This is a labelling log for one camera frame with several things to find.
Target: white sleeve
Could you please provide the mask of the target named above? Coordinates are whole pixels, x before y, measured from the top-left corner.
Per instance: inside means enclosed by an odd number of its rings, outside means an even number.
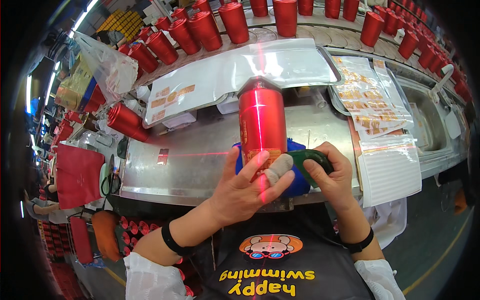
[[[162,266],[131,252],[123,259],[127,269],[126,300],[191,300],[180,272],[173,266]]]
[[[385,259],[356,261],[355,268],[376,300],[404,300],[405,296],[393,277],[392,267]]]

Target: black apron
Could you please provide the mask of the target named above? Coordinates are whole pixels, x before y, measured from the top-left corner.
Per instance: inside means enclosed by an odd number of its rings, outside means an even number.
[[[230,251],[196,299],[374,299],[348,250],[326,238],[333,236],[331,223],[310,220],[295,208],[238,224]]]

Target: person's left hand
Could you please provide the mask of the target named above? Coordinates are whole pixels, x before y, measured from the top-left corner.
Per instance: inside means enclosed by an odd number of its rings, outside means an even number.
[[[258,153],[238,175],[235,175],[238,155],[238,147],[233,147],[227,155],[222,179],[213,196],[205,201],[205,204],[210,206],[213,218],[221,227],[248,220],[260,207],[280,196],[295,178],[295,173],[289,170],[272,187],[264,174],[250,183],[270,154],[266,150]]]

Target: person's right hand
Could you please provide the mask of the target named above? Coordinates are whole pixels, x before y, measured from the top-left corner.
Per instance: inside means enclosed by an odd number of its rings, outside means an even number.
[[[327,175],[322,166],[312,159],[306,159],[303,166],[336,211],[348,209],[353,199],[350,161],[329,142],[324,142],[314,150],[318,150],[328,157],[334,171]]]

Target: red bag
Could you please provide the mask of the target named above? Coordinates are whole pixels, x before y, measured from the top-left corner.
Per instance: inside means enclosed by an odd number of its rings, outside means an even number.
[[[59,144],[57,149],[57,191],[60,209],[79,207],[102,198],[101,153]]]

